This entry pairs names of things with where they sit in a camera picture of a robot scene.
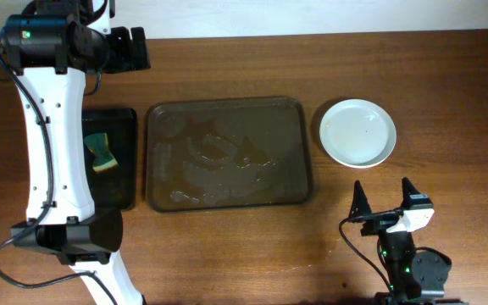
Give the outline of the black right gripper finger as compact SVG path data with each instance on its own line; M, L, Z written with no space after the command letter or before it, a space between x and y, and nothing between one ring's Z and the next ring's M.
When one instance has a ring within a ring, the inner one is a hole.
M368 199L364 193L362 185L359 180L354 182L352 205L348 217L350 219L368 216L372 214Z
M429 197L418 191L410 179L402 178L402 204L401 208L428 208Z

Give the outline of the yellow green sponge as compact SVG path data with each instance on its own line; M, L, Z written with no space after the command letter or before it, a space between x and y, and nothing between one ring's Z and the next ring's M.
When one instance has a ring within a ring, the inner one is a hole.
M91 134L85 137L84 142L94 156L92 168L96 173L100 174L119 165L109 148L107 133Z

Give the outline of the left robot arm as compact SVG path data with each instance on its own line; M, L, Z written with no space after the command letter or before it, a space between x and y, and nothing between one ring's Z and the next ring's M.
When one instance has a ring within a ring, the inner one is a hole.
M33 1L0 32L0 61L24 107L30 167L26 219L10 241L69 266L98 304L142 304L119 252L122 214L97 208L86 178L87 76L150 66L143 29L113 28L114 15L112 1Z

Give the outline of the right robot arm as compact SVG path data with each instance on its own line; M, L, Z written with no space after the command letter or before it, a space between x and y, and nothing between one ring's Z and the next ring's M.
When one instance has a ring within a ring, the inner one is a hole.
M402 179L398 208L374 213L361 184L354 184L350 217L361 223L362 236L378 238L376 251L387 272L389 291L374 297L377 304L462 304L445 297L444 285L452 260L430 247L417 247L413 233L423 229L434 214L430 198Z

